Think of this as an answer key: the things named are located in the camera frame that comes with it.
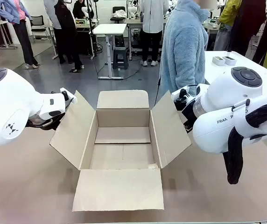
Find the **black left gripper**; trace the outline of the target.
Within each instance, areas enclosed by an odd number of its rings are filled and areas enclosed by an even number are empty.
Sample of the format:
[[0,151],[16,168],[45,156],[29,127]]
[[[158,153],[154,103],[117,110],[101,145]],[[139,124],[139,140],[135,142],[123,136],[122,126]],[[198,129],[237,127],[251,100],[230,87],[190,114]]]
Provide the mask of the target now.
[[54,116],[41,124],[34,124],[31,120],[28,120],[25,127],[31,128],[40,128],[42,130],[56,130],[60,125],[62,118],[65,116],[65,113]]

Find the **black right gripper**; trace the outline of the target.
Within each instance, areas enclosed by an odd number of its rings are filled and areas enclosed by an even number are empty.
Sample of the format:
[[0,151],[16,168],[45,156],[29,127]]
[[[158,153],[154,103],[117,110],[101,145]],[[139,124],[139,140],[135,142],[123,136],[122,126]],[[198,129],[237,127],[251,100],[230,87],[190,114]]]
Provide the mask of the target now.
[[174,102],[177,111],[179,111],[179,114],[182,114],[186,118],[186,121],[183,123],[183,125],[187,133],[189,133],[193,129],[193,125],[196,121],[196,116],[193,112],[194,103],[194,99],[189,103],[186,103],[184,102],[183,98],[176,99]]

